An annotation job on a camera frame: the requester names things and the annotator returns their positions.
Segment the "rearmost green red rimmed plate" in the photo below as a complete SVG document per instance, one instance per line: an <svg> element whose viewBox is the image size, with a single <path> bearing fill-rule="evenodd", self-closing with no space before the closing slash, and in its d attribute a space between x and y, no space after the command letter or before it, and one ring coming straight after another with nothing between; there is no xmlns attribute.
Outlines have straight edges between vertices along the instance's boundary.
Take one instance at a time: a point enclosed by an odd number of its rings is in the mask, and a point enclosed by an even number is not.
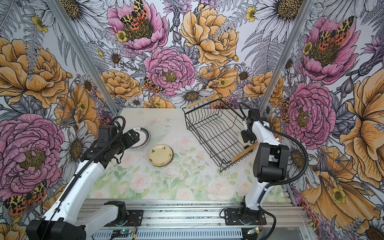
<svg viewBox="0 0 384 240"><path fill-rule="evenodd" d="M139 134L139 141L135 143L133 146L131 146L129 149L130 150L139 150L144 148L149 142L150 142L150 132L141 127L136 127L132 129L133 131L136 132L136 134Z"/></svg>

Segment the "beige green rimmed plate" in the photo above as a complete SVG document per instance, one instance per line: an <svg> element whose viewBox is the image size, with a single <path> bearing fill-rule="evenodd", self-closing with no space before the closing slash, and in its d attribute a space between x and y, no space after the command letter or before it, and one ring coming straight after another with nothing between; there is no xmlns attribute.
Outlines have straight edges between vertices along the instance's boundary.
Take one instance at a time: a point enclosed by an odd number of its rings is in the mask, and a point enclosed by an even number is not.
<svg viewBox="0 0 384 240"><path fill-rule="evenodd" d="M147 154L148 161L155 167L164 167L174 158L173 150L167 145L153 146Z"/></svg>

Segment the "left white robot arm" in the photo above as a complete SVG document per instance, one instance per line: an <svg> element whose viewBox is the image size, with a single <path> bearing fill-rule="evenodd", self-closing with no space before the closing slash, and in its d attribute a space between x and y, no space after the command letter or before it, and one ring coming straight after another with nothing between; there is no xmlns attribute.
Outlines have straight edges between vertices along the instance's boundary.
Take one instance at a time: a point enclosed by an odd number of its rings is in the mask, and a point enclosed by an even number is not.
<svg viewBox="0 0 384 240"><path fill-rule="evenodd" d="M81 158L74 176L42 219L31 221L26 229L30 240L86 240L107 224L122 225L128 219L126 204L108 201L97 211L78 221L80 209L95 181L117 155L140 140L135 130L123 133L115 125L99 129L99 138Z"/></svg>

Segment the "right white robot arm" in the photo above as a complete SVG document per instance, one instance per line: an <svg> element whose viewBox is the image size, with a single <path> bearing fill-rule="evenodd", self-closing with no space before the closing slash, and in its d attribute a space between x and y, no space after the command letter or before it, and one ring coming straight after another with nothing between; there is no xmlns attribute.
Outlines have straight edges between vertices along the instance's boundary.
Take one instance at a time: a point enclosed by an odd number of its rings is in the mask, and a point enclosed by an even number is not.
<svg viewBox="0 0 384 240"><path fill-rule="evenodd" d="M289 149L269 129L269 123L260 116L259 110L250 109L243 124L243 142L247 145L258 144L253 164L256 181L244 197L244 209L259 211L265 194L269 192L269 184L283 181L286 177Z"/></svg>

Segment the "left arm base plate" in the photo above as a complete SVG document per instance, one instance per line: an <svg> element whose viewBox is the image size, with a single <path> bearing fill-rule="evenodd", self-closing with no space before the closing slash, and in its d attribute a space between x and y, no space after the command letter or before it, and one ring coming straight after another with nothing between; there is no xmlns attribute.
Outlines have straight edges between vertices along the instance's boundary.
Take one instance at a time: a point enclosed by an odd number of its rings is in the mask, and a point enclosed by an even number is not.
<svg viewBox="0 0 384 240"><path fill-rule="evenodd" d="M127 216L122 220L108 223L106 227L140 227L143 221L143 210L127 210Z"/></svg>

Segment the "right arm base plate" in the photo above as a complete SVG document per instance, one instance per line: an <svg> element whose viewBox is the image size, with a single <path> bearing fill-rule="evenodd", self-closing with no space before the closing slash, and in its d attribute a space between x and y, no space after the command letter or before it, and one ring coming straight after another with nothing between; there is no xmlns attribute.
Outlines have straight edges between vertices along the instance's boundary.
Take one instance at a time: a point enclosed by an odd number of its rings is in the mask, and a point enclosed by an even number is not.
<svg viewBox="0 0 384 240"><path fill-rule="evenodd" d="M225 220L227 226L261 226L266 225L266 217L261 211L240 210L240 208L224 208L220 217Z"/></svg>

